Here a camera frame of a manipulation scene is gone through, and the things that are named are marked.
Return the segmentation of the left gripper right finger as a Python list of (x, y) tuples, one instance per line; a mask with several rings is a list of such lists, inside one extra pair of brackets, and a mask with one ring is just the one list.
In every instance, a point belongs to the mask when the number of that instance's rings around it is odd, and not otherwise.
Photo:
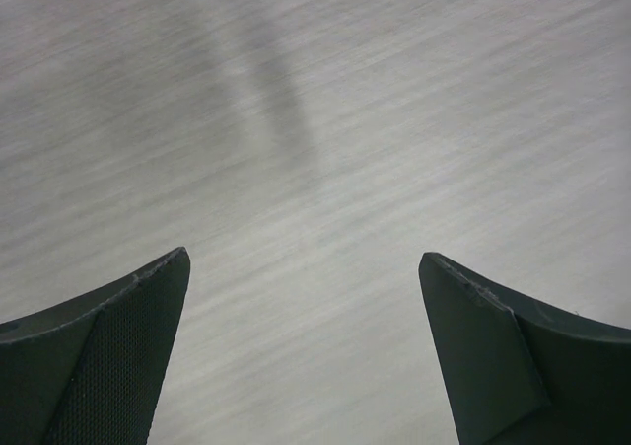
[(629, 443), (629, 330), (439, 253), (423, 255), (419, 279), (459, 443)]

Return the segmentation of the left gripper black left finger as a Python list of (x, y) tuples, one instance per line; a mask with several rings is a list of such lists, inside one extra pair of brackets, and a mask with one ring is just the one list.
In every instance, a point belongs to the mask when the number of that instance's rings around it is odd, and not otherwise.
[(190, 276), (176, 248), (1, 326), (4, 444), (145, 444)]

